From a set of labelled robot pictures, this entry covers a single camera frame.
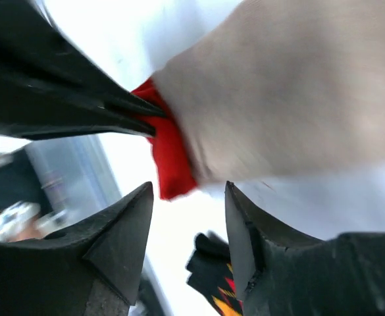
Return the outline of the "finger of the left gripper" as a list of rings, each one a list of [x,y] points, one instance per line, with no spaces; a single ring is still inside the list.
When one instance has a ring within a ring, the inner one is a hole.
[[[0,134],[153,136],[164,112],[109,78],[30,1],[0,1]]]

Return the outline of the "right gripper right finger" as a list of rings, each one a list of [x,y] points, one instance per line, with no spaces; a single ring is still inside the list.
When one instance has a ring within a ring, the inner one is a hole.
[[[245,315],[385,315],[385,233],[323,241],[225,186],[236,295]]]

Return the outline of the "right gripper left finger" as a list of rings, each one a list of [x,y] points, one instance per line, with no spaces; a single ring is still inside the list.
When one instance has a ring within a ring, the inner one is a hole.
[[[44,239],[0,242],[0,315],[126,315],[153,211],[146,182]]]

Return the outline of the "beige and red reindeer sock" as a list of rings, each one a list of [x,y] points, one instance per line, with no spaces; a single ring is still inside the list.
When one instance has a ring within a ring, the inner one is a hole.
[[[385,161],[385,1],[243,1],[134,94],[160,196]]]

